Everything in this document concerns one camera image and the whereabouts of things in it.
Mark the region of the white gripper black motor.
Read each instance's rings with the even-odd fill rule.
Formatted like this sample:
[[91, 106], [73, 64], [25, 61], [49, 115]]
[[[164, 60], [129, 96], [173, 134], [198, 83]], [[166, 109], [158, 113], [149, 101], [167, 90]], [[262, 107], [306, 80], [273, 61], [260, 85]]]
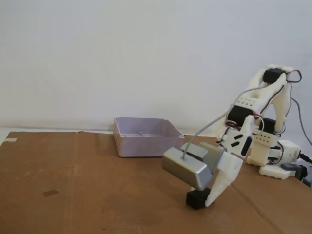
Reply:
[[224, 136], [220, 145], [224, 148], [221, 160], [218, 166], [218, 173], [214, 184], [208, 195], [205, 206], [209, 207], [215, 200], [230, 186], [237, 178], [241, 169], [243, 159], [246, 158], [247, 152], [252, 146], [251, 136]]

